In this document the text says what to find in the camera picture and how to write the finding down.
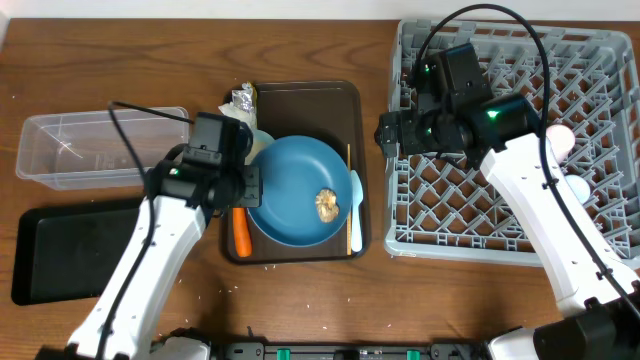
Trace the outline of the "dark blue plate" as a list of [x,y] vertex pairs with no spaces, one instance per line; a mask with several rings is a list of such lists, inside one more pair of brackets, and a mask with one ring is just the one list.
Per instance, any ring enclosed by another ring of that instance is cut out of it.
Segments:
[[[336,235],[346,224],[351,177],[343,158],[328,144],[308,136],[275,140],[252,161],[260,169],[262,203],[248,210],[265,235],[290,247],[311,247]],[[315,197],[322,189],[337,195],[338,217],[323,223]]]

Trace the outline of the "light blue rice bowl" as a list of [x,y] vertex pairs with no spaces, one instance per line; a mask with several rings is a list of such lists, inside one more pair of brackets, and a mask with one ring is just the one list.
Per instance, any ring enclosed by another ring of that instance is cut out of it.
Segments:
[[271,145],[275,139],[268,133],[262,130],[255,129],[252,131],[253,144],[250,153],[245,158],[245,164],[250,165],[253,159],[266,147]]

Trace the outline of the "pink cup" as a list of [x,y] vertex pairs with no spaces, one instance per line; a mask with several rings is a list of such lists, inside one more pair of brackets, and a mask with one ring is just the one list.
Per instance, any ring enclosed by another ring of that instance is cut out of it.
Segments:
[[546,137],[549,140],[556,162],[561,164],[567,159],[575,146],[576,138],[574,133],[564,125],[555,124],[546,129]]

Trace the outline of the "light blue cup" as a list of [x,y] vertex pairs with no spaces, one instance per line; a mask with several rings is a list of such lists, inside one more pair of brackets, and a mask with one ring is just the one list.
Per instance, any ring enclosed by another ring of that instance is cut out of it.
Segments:
[[566,175],[565,180],[578,201],[581,204],[585,204],[591,196],[591,189],[588,182],[578,175]]

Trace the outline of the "white paper napkin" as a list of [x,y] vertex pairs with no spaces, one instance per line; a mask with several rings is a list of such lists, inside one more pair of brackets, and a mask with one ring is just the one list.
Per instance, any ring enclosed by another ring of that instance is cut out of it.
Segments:
[[251,130],[257,129],[257,116],[254,108],[244,110],[235,106],[232,102],[225,103],[218,107],[221,114],[227,117],[235,118],[245,123]]

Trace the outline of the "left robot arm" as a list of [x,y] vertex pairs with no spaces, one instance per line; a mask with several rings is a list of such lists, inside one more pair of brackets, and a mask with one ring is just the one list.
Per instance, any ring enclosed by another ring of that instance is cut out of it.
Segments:
[[209,359],[210,341],[192,329],[162,343],[154,331],[176,276],[212,217],[256,207],[259,172],[245,163],[252,124],[200,113],[192,137],[141,175],[145,197],[130,241],[106,288],[64,349],[40,359]]

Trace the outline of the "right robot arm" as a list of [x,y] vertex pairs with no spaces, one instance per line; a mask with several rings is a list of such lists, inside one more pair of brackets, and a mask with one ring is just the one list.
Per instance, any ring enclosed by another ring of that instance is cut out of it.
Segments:
[[505,200],[539,256],[562,320],[486,345],[491,359],[636,359],[639,277],[612,250],[566,181],[545,124],[520,94],[495,97],[470,44],[417,65],[417,110],[384,113],[387,158],[462,152]]

